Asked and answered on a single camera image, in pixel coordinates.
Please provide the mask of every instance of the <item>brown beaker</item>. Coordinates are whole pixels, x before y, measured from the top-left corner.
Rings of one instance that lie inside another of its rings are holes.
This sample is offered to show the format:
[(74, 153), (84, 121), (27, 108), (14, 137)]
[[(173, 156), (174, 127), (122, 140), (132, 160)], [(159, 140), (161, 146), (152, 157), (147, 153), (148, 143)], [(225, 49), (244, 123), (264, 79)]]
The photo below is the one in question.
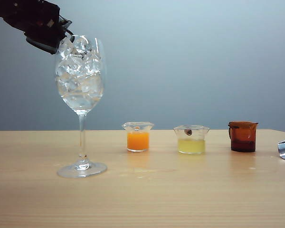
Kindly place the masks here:
[(231, 149), (238, 152), (256, 151), (257, 124), (248, 121), (229, 122)]

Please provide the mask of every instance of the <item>orange liquid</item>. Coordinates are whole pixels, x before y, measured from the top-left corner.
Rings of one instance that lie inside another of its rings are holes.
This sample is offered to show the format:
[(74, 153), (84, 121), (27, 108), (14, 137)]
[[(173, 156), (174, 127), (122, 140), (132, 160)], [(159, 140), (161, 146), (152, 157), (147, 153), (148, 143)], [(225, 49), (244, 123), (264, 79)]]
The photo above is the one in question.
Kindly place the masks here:
[(129, 132), (128, 133), (128, 149), (142, 151), (149, 148), (148, 132)]

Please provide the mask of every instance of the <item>gray wall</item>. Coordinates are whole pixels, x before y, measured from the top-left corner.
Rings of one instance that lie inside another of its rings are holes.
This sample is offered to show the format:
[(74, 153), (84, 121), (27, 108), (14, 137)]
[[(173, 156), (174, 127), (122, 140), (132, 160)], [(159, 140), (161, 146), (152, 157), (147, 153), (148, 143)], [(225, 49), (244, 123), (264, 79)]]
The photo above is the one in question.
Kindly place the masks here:
[[(228, 121), (285, 131), (285, 0), (53, 0), (103, 41), (107, 85), (87, 129)], [(78, 129), (54, 57), (0, 19), (0, 130)]]

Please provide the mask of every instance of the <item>lemonade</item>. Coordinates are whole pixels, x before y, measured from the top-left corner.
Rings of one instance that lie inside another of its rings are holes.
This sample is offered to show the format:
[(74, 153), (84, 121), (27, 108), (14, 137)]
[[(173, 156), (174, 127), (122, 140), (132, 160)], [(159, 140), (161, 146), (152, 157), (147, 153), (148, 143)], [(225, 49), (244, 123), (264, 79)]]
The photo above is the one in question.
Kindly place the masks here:
[(205, 140), (179, 139), (179, 152), (189, 154), (200, 154), (205, 152)]

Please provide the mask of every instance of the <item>glass base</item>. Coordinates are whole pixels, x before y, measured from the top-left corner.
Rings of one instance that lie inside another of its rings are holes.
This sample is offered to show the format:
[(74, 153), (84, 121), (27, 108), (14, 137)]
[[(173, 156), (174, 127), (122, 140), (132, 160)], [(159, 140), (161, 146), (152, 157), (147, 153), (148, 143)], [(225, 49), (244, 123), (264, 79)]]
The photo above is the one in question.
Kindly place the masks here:
[(133, 149), (129, 149), (127, 148), (128, 151), (130, 152), (144, 152), (144, 151), (147, 151), (148, 149), (143, 149), (143, 150), (133, 150)]
[(184, 152), (184, 151), (179, 151), (180, 153), (185, 153), (185, 154), (201, 154), (204, 152)]
[(100, 174), (107, 170), (107, 166), (99, 162), (89, 162), (89, 168), (87, 168), (86, 170), (78, 170), (77, 168), (77, 163), (68, 165), (58, 170), (57, 174), (65, 178), (80, 178)]

